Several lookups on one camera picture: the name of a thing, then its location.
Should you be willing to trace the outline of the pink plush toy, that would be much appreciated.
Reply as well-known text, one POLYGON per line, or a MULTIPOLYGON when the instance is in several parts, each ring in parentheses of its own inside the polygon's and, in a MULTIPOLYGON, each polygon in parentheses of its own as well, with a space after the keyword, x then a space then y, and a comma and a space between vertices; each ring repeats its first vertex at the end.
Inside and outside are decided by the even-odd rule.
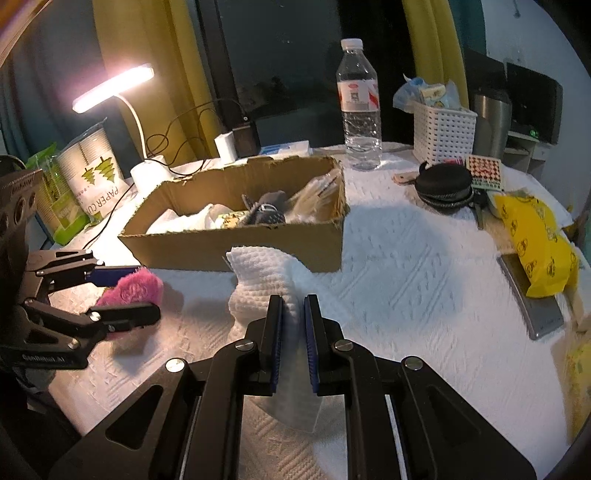
POLYGON ((141 267, 119 279, 114 287, 106 288, 97 300, 96 306, 120 306, 146 302, 160 306, 163 291, 163 282, 147 268, 141 267))

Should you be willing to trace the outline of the white knitted cloth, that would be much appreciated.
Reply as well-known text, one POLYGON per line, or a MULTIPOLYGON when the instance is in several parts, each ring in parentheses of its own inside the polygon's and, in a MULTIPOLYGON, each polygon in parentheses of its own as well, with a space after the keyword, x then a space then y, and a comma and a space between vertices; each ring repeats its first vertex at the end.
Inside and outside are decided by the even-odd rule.
POLYGON ((233 247, 226 261, 238 283, 228 310, 235 323, 228 340, 245 336, 253 321, 269 318, 276 327, 273 340, 279 357, 273 359, 276 392, 257 395, 252 402, 287 427, 311 432, 320 415, 322 398, 312 392, 304 327, 304 298, 318 297, 322 316, 341 326, 353 321, 342 301, 301 261, 270 247, 233 247))

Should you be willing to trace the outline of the paper cup package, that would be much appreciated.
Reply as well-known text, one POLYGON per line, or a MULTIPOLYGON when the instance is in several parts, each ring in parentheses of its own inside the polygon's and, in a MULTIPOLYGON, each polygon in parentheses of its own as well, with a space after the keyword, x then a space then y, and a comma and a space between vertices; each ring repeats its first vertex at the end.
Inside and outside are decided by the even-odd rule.
POLYGON ((57 164, 92 224, 102 221, 128 188, 103 122, 74 138, 57 155, 57 164))

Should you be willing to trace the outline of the grey tablet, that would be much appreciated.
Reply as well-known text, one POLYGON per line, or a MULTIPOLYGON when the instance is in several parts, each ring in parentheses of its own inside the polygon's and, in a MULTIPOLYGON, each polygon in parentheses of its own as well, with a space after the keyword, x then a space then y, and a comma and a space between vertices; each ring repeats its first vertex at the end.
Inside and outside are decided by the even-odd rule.
POLYGON ((502 254, 497 261, 518 302, 530 339, 539 340, 560 329, 564 317, 556 299, 553 296, 531 298, 526 295, 530 281, 518 255, 502 254))

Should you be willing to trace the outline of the cartoon tissue pack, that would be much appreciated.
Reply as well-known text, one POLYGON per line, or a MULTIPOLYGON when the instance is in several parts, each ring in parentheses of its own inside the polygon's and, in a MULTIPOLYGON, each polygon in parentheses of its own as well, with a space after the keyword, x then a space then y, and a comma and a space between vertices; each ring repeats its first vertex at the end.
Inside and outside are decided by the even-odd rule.
POLYGON ((232 211, 219 215, 217 220, 221 229, 230 229, 242 226, 247 216, 249 211, 232 211))

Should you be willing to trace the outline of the yellow plastic bag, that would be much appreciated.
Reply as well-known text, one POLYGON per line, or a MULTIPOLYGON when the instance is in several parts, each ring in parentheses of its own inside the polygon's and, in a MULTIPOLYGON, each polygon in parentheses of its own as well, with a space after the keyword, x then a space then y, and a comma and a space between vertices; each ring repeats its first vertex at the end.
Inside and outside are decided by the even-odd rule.
POLYGON ((544 298, 577 287, 579 259, 551 209, 533 196, 494 196, 529 281, 526 296, 544 298))

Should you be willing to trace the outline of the grey dotted fabric item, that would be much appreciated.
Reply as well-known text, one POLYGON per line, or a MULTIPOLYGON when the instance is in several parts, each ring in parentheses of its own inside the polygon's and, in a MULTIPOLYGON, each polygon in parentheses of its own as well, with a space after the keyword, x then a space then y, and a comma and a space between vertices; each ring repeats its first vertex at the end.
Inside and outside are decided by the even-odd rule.
POLYGON ((283 190, 266 192, 257 201, 242 194, 247 214, 242 219, 242 226, 249 225, 277 225, 286 223, 287 194, 283 190))

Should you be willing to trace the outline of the brown cardboard box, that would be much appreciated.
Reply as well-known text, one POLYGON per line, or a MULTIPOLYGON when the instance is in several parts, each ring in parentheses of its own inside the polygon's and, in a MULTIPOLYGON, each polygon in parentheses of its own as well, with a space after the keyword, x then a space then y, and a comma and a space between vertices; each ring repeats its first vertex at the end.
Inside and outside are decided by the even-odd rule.
POLYGON ((153 190, 128 220, 118 239, 142 265, 156 269, 225 272, 225 253, 238 246, 280 249, 297 257, 315 273, 342 266, 342 230, 348 206, 345 186, 339 185, 329 218, 320 223, 249 225, 229 229, 149 234, 148 228, 166 210, 197 214, 208 204, 242 210, 242 195, 256 200, 267 192, 294 195, 308 181, 339 168, 332 157, 253 157, 242 165, 209 169, 190 178, 165 181, 153 190))

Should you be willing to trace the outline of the black round zip case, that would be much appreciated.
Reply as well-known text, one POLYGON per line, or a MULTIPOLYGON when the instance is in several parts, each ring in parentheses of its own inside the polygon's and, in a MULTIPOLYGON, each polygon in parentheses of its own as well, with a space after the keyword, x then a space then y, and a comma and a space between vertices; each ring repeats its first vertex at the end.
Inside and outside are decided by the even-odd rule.
POLYGON ((472 174, 459 163, 423 162, 414 185, 419 198, 440 211, 460 209, 474 198, 472 174))

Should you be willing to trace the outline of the clear bag with gold pattern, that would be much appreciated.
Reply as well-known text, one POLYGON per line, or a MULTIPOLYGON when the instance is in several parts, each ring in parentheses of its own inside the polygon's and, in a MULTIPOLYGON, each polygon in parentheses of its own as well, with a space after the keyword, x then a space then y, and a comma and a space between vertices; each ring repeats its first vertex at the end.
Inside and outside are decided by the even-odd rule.
POLYGON ((342 171, 329 173, 308 181, 303 189, 287 200, 287 223, 322 223, 332 219, 342 187, 342 171))

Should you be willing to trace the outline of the checkered card pack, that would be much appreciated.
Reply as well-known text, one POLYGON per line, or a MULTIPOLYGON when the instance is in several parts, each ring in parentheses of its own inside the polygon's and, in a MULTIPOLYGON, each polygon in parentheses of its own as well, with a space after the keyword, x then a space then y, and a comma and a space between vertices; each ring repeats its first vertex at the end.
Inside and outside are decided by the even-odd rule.
POLYGON ((466 168, 472 175, 472 186, 476 189, 503 191, 502 162, 493 157, 469 155, 466 168))

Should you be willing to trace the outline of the white power strip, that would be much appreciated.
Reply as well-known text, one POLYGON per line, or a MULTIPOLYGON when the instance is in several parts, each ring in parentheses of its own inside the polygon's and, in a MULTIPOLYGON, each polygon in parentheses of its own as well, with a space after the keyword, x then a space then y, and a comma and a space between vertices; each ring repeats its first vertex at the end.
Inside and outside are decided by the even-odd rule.
POLYGON ((310 143, 308 140, 297 142, 287 142, 263 146, 259 151, 259 156, 270 157, 273 159, 290 158, 294 156, 308 157, 310 155, 310 143))

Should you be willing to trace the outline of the white plastic basket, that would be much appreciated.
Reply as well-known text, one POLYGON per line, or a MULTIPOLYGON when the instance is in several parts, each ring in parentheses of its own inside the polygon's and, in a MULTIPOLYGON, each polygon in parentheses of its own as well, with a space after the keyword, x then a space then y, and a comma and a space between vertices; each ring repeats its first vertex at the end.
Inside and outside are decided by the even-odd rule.
POLYGON ((413 153, 430 165, 464 163, 473 152, 478 115, 468 109, 414 106, 413 153))

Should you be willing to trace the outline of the steel thermos cup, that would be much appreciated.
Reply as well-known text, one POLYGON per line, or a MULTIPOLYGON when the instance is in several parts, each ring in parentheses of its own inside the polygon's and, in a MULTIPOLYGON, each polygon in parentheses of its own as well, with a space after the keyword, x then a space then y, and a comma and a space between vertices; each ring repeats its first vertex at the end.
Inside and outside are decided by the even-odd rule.
POLYGON ((501 160, 512 120, 508 93, 482 88, 473 94, 472 107, 477 114, 473 153, 501 160))

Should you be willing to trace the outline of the clear water bottle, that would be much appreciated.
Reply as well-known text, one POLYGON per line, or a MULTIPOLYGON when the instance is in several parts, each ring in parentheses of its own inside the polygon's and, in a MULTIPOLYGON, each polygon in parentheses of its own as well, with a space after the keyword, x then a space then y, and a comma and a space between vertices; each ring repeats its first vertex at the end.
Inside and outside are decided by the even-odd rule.
POLYGON ((356 170, 375 170, 381 163, 381 108, 376 70, 363 53, 359 38, 341 40, 337 71, 346 154, 356 170))

